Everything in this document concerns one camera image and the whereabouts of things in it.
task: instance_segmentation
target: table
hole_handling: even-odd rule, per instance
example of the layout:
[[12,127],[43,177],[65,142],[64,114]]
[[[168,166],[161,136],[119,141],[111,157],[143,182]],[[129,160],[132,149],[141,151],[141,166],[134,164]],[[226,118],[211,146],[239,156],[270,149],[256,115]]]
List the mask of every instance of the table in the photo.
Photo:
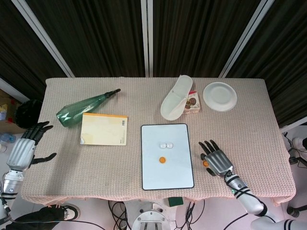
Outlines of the table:
[[[284,146],[264,80],[194,78],[201,110],[170,122],[160,106],[177,78],[53,78],[39,121],[54,126],[37,146],[35,156],[58,153],[50,162],[33,165],[22,188],[24,199],[44,205],[70,198],[109,200],[160,199],[183,196],[192,200],[233,197],[223,179],[210,176],[202,165],[199,141],[213,139],[235,166],[235,172],[259,197],[275,204],[295,195],[289,155]],[[221,81],[237,93],[237,104],[228,112],[210,109],[202,99],[206,85]],[[56,113],[65,105],[121,88],[97,113],[128,115],[126,146],[80,145],[81,124],[63,127]],[[141,126],[186,123],[189,129],[195,186],[192,189],[142,190]]]

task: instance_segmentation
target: paper plate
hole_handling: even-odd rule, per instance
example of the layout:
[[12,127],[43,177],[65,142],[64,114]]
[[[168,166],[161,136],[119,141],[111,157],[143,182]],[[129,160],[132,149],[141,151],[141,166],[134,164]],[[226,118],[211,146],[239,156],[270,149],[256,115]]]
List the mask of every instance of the paper plate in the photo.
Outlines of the paper plate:
[[215,111],[232,110],[237,101],[236,91],[223,82],[213,82],[203,90],[203,99]]

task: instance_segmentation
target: white button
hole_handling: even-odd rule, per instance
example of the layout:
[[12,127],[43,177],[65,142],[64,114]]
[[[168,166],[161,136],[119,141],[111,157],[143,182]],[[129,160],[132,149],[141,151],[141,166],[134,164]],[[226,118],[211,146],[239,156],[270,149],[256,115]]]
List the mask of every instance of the white button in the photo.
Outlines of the white button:
[[160,148],[165,149],[166,148],[166,143],[161,143]]
[[167,148],[168,148],[168,149],[171,149],[173,146],[174,146],[173,143],[168,143],[168,144],[167,144]]

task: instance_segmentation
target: yellow book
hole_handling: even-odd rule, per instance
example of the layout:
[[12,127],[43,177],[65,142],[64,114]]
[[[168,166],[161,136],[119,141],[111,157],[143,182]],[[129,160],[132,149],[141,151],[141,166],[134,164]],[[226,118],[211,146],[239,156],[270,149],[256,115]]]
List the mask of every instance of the yellow book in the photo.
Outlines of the yellow book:
[[126,145],[127,123],[127,116],[84,113],[80,144]]

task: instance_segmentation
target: white slipper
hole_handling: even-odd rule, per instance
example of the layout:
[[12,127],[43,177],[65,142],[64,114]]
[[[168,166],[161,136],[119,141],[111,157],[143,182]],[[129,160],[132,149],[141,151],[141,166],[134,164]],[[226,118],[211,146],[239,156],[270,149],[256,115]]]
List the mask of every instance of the white slipper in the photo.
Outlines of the white slipper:
[[193,80],[188,75],[179,76],[174,87],[162,102],[160,112],[164,119],[173,121],[182,115],[192,85]]

